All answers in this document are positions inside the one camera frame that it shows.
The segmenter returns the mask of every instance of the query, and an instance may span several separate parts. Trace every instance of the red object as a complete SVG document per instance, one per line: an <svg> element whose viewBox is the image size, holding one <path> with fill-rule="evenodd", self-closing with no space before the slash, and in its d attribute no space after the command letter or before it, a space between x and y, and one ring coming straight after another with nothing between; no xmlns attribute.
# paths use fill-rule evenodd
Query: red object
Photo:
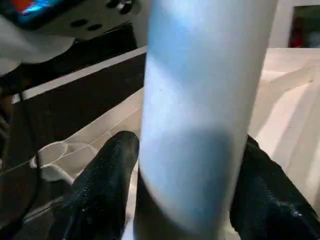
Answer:
<svg viewBox="0 0 320 240"><path fill-rule="evenodd" d="M34 1L33 0L11 0L11 2L19 12L23 12L25 9L30 7L30 5Z"/></svg>
<svg viewBox="0 0 320 240"><path fill-rule="evenodd" d="M302 48L303 46L304 46L303 20L301 18L296 18L293 22L289 47Z"/></svg>

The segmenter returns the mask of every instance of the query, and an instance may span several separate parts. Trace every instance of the white cup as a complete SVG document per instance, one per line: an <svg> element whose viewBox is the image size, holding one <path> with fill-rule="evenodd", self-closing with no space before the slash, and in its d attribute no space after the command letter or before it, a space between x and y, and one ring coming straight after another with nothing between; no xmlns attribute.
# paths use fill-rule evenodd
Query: white cup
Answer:
<svg viewBox="0 0 320 240"><path fill-rule="evenodd" d="M48 182L64 180L72 184L98 151L91 145L79 142L53 142L38 151L41 157L41 176ZM30 160L36 168L36 159Z"/></svg>

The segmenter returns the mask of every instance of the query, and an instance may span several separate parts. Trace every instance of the screen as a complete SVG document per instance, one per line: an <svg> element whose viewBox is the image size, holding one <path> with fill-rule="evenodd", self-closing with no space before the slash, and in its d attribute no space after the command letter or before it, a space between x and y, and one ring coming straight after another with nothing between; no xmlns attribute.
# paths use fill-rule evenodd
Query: screen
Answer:
<svg viewBox="0 0 320 240"><path fill-rule="evenodd" d="M13 6L22 15L28 15L51 8L61 0L11 0Z"/></svg>

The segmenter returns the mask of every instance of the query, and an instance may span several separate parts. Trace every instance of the white pipe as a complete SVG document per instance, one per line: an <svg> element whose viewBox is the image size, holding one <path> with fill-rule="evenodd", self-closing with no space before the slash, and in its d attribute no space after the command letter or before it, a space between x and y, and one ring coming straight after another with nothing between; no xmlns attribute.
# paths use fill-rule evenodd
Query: white pipe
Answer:
<svg viewBox="0 0 320 240"><path fill-rule="evenodd" d="M135 239L219 237L276 3L153 1Z"/></svg>

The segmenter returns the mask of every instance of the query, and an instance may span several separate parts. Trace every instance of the white cylinder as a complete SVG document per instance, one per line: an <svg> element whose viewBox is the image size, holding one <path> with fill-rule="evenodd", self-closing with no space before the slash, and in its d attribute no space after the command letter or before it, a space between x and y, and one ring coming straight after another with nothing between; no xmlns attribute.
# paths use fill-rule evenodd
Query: white cylinder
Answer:
<svg viewBox="0 0 320 240"><path fill-rule="evenodd" d="M134 220L137 240L219 237L276 3L153 1Z"/></svg>

